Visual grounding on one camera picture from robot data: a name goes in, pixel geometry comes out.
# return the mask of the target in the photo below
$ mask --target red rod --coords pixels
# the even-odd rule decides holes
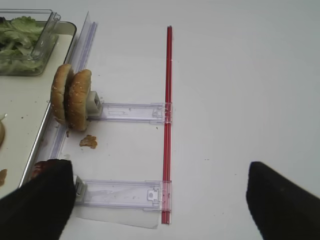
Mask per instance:
[[[167,118],[171,119],[172,103],[172,26],[167,27],[166,39],[166,74],[165,74],[165,102],[169,103]],[[164,123],[164,154],[163,154],[163,181],[171,181],[171,123]],[[162,211],[162,224],[170,224],[170,212]]]

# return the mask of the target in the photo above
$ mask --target bread crumb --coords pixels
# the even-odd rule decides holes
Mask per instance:
[[[5,184],[6,176],[7,176],[7,169],[2,169],[0,171],[0,187]]]
[[[90,147],[91,149],[95,149],[98,145],[96,141],[97,137],[92,135],[87,135],[84,139],[80,141],[80,147]]]

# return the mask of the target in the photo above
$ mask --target clear plastic container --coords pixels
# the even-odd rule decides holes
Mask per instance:
[[[58,40],[52,10],[0,9],[0,75],[40,75]]]

